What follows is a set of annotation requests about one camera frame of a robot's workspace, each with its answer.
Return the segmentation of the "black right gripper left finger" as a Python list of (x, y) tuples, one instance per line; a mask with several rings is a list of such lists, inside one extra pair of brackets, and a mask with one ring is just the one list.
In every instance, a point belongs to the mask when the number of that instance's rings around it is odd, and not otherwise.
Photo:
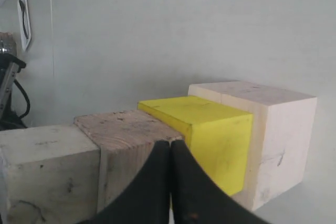
[(157, 141), (126, 189), (88, 223), (169, 223), (170, 144)]

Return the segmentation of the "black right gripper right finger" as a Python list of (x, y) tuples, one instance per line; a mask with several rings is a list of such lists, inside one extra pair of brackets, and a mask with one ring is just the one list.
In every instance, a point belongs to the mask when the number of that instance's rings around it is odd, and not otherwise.
[(170, 162), (175, 223), (266, 223), (226, 195), (202, 170), (183, 140), (171, 143)]

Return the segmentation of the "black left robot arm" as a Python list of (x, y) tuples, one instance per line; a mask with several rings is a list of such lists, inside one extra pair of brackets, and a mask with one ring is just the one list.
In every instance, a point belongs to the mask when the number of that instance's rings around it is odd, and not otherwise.
[[(16, 75), (26, 68), (26, 63), (17, 57), (17, 46), (10, 33), (1, 32), (1, 131), (25, 129), (22, 119), (30, 112), (30, 99)], [(16, 86), (26, 101), (26, 111), (17, 115), (12, 110), (12, 89)]]

